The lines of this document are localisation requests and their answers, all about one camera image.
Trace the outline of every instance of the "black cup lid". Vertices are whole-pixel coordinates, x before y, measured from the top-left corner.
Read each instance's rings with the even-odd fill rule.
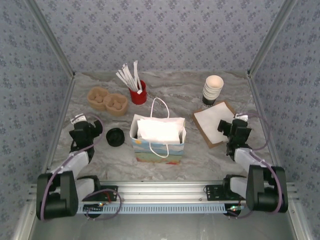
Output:
[[[125,134],[120,128],[112,128],[106,133],[106,140],[112,147],[119,147],[125,142]]]

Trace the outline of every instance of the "blue floral wallpaper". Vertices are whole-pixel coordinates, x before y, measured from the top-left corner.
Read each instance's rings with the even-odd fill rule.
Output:
[[[44,164],[69,79],[22,0],[0,0],[0,239]]]
[[[320,239],[320,1],[298,1],[254,79],[287,177]]]
[[[76,72],[246,70],[283,0],[36,0]]]

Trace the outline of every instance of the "paper cup stack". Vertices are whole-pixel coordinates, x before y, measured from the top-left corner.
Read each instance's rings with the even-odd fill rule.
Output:
[[[203,87],[202,102],[205,105],[213,105],[223,86],[224,81],[221,77],[217,75],[208,76]]]

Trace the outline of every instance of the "bag handle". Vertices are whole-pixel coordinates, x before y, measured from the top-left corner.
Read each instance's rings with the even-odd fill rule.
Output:
[[[167,157],[169,156],[168,144],[166,144],[165,146],[166,146],[166,156],[161,156],[161,155],[159,155],[158,153],[156,153],[156,152],[152,149],[152,147],[151,147],[151,142],[149,142],[149,148],[150,148],[151,152],[153,152],[155,155],[157,155],[158,157],[163,158],[163,159],[164,159],[164,158],[167,158]]]
[[[155,104],[155,100],[156,100],[156,99],[159,99],[159,100],[165,105],[166,110],[167,110],[167,112],[168,112],[168,117],[167,117],[167,119],[169,119],[169,116],[170,116],[169,108],[168,108],[167,104],[165,103],[165,101],[163,101],[160,97],[155,97],[155,98],[153,99],[153,102],[152,102],[152,105],[151,105],[150,118],[152,118],[152,113],[153,113],[153,111],[154,111],[154,104]]]

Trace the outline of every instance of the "marble countertop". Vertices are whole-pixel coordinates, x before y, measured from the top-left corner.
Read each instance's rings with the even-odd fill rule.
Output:
[[[120,128],[125,135],[125,142],[119,147],[112,147],[105,136],[95,146],[95,153],[89,165],[82,169],[79,176],[97,175],[100,180],[222,180],[226,174],[246,175],[244,169],[226,156],[226,145],[209,149],[205,140],[192,120],[192,113],[202,104],[202,90],[207,76],[219,75],[224,86],[217,101],[228,101],[237,112],[256,112],[256,106],[244,75],[223,71],[155,71],[141,72],[139,76],[147,85],[147,101],[143,105],[131,102],[129,90],[116,77],[114,72],[77,73],[75,86],[64,119],[58,146],[52,167],[61,164],[70,151],[72,138],[69,131],[73,129],[70,119],[80,113],[92,112],[104,122],[105,134],[112,128]],[[129,100],[127,113],[115,117],[107,112],[90,108],[87,94],[93,87],[100,86],[110,93],[120,93]],[[129,136],[134,114],[149,116],[153,98],[160,97],[168,105],[170,117],[185,118],[186,141],[180,165],[138,162]],[[154,106],[154,116],[166,117],[167,110],[160,104]],[[252,128],[247,143],[253,147],[265,143],[261,123],[253,118],[248,121]],[[268,148],[258,155],[271,163]]]

